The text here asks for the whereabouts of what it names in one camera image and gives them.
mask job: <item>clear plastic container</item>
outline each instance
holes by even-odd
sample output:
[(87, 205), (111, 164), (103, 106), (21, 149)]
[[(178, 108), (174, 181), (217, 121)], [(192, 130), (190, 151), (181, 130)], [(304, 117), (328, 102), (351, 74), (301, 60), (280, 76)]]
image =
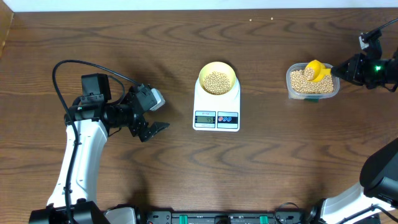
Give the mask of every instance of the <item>clear plastic container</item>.
[[(324, 98), (330, 98), (333, 97), (337, 94), (338, 90), (340, 89), (340, 79), (337, 77), (332, 76), (331, 80), (333, 82), (333, 92), (332, 93), (324, 93), (324, 94), (311, 94), (311, 93), (299, 93), (296, 92), (293, 87), (292, 87), (292, 82), (290, 81), (290, 73), (293, 71), (297, 70), (304, 70), (305, 67), (308, 65), (308, 63), (297, 63), (292, 65), (286, 73), (286, 84), (287, 84), (287, 90), (289, 91), (289, 98), (290, 99), (298, 99), (298, 100), (304, 100), (304, 99), (324, 99)], [(332, 68), (331, 65), (324, 63), (326, 68)]]

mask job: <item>wooden table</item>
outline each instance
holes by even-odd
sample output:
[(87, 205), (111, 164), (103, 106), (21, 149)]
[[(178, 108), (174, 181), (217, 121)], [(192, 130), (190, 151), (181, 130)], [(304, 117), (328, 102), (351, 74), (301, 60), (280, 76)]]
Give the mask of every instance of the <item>wooden table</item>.
[[(318, 103), (290, 100), (285, 73), (318, 59), (338, 65), (360, 51), (358, 34), (398, 9), (17, 13), (0, 60), (0, 219), (25, 223), (44, 208), (58, 179), (66, 134), (51, 79), (64, 59), (98, 63), (158, 88), (166, 105), (150, 120), (170, 128), (141, 143), (128, 129), (101, 158), (98, 206), (131, 202), (175, 210), (309, 207), (359, 180), (364, 161), (398, 135), (397, 95), (341, 81)], [(384, 56), (397, 26), (381, 37)], [(238, 133), (192, 129), (193, 91), (202, 66), (229, 62), (241, 82)], [(68, 103), (80, 76), (63, 65)], [(114, 99), (120, 87), (111, 82)]]

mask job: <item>yellow scoop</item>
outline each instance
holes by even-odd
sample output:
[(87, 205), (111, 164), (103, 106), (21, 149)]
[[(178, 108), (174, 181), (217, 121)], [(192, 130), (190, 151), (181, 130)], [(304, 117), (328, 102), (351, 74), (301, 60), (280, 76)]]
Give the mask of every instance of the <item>yellow scoop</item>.
[(311, 82), (319, 82), (325, 77), (325, 75), (330, 75), (330, 68), (326, 68), (325, 65), (318, 60), (313, 60), (308, 63), (305, 68), (312, 68), (315, 71), (313, 80)]

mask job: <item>digital scale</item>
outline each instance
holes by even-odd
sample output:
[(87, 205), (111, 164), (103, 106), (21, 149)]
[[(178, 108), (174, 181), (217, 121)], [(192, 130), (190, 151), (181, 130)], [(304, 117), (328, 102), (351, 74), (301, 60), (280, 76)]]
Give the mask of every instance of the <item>digital scale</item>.
[[(222, 72), (231, 80), (231, 89), (213, 95), (203, 88), (203, 80), (212, 72)], [(241, 122), (241, 85), (234, 70), (223, 62), (212, 62), (202, 68), (195, 84), (193, 128), (199, 131), (239, 131)]]

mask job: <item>white wall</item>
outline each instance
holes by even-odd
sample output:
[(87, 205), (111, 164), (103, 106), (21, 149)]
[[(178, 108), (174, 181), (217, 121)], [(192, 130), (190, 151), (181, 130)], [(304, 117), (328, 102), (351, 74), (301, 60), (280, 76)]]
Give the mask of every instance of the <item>white wall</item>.
[(14, 12), (398, 7), (398, 0), (3, 0), (3, 1)]

